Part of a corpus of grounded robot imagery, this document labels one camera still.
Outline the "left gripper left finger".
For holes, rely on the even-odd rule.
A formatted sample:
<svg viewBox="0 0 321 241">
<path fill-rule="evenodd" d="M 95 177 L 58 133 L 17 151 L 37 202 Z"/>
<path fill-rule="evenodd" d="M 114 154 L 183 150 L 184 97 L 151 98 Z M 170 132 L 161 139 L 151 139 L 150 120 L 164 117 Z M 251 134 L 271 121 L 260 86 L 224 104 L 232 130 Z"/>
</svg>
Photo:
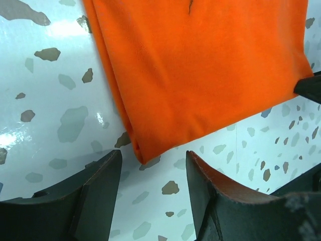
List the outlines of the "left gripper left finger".
<svg viewBox="0 0 321 241">
<path fill-rule="evenodd" d="M 113 150 L 31 198 L 1 202 L 1 240 L 108 240 L 122 168 Z"/>
</svg>

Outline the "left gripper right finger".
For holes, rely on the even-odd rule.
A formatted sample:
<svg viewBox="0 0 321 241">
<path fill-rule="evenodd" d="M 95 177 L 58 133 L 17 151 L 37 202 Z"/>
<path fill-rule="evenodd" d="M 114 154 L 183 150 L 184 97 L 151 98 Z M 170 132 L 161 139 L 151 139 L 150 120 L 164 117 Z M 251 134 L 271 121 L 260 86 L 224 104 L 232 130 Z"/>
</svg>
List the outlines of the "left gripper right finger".
<svg viewBox="0 0 321 241">
<path fill-rule="evenodd" d="M 320 240 L 320 192 L 264 194 L 192 151 L 186 171 L 197 240 Z"/>
</svg>

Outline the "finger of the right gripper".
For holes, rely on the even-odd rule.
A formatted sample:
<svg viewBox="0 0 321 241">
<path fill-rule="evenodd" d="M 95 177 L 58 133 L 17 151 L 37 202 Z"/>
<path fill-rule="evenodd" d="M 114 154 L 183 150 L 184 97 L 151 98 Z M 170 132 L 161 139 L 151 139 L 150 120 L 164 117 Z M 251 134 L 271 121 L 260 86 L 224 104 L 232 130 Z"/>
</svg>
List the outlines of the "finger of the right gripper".
<svg viewBox="0 0 321 241">
<path fill-rule="evenodd" d="M 294 87 L 295 94 L 321 104 L 321 75 L 320 71 L 312 77 L 301 79 Z"/>
</svg>

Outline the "orange t-shirt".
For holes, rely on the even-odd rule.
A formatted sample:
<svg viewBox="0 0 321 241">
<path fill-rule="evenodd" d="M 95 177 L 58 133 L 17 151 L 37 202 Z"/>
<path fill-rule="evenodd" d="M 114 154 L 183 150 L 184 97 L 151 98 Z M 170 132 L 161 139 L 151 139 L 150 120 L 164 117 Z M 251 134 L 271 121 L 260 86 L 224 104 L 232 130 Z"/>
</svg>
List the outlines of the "orange t-shirt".
<svg viewBox="0 0 321 241">
<path fill-rule="evenodd" d="M 84 1 L 137 159 L 146 164 L 294 98 L 313 75 L 307 1 Z"/>
</svg>

